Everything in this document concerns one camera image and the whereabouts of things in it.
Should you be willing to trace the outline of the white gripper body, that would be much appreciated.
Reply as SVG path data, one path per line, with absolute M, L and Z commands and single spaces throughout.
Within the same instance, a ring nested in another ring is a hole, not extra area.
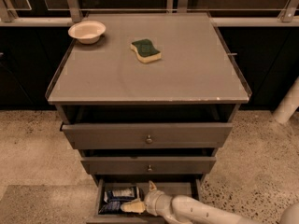
M 171 201 L 171 196 L 157 189 L 150 191 L 144 199 L 147 212 L 156 217 L 166 217 L 171 213 Z

